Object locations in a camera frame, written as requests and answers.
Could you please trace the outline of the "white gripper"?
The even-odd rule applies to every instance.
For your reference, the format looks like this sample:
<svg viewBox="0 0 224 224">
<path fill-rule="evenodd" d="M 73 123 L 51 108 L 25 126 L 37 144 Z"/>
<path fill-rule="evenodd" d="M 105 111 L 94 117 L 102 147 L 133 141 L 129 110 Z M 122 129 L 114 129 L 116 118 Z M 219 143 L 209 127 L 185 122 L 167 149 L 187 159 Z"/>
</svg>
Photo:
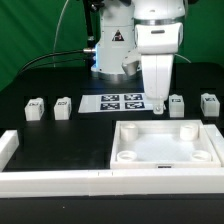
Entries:
<svg viewBox="0 0 224 224">
<path fill-rule="evenodd" d="M 183 25 L 136 25 L 133 49 L 122 62 L 127 75 L 133 75 L 141 67 L 146 97 L 153 105 L 155 114 L 164 112 L 168 99 L 174 55 L 183 40 Z"/>
</svg>

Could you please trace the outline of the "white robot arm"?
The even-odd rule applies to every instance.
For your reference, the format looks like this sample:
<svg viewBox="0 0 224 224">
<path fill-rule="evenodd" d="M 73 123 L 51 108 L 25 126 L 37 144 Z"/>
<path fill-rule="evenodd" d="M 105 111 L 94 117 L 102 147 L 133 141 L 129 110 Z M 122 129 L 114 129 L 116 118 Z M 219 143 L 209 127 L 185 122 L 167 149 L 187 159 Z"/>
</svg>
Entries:
<svg viewBox="0 0 224 224">
<path fill-rule="evenodd" d="M 112 81 L 141 75 L 153 112 L 161 114 L 188 0 L 97 0 L 94 6 L 100 13 L 100 39 L 92 73 Z"/>
</svg>

